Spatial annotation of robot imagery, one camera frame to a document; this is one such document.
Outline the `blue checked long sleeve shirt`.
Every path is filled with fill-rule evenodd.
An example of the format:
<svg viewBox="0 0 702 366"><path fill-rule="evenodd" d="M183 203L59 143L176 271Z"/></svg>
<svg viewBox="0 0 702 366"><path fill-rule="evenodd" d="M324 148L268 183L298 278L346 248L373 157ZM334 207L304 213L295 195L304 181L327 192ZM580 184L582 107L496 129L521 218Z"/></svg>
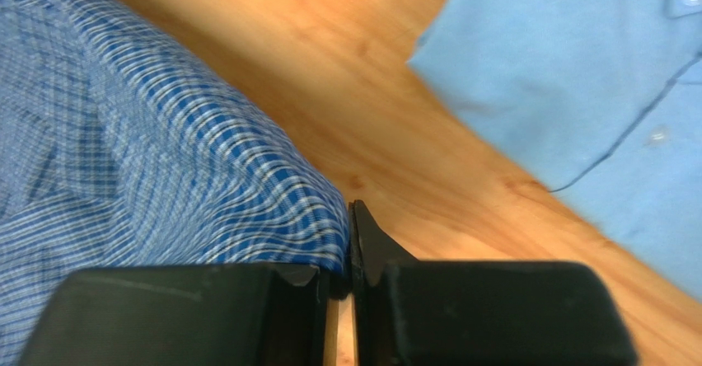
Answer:
<svg viewBox="0 0 702 366"><path fill-rule="evenodd" d="M255 104L116 0L1 0L1 362L85 267L346 271L343 197Z"/></svg>

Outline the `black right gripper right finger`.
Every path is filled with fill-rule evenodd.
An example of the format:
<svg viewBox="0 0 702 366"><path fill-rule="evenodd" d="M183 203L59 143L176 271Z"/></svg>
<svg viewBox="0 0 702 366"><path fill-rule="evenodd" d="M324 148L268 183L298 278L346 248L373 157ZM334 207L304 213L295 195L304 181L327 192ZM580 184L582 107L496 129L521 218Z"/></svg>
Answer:
<svg viewBox="0 0 702 366"><path fill-rule="evenodd" d="M615 301L563 260L426 261L349 206L360 365L636 365Z"/></svg>

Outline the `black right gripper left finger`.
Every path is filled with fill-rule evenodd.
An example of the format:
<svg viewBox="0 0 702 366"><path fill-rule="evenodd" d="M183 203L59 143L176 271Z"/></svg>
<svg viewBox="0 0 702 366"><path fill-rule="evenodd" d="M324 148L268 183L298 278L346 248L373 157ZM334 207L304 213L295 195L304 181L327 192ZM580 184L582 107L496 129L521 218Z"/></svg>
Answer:
<svg viewBox="0 0 702 366"><path fill-rule="evenodd" d="M79 270L20 364L320 365L329 299L329 274L304 265Z"/></svg>

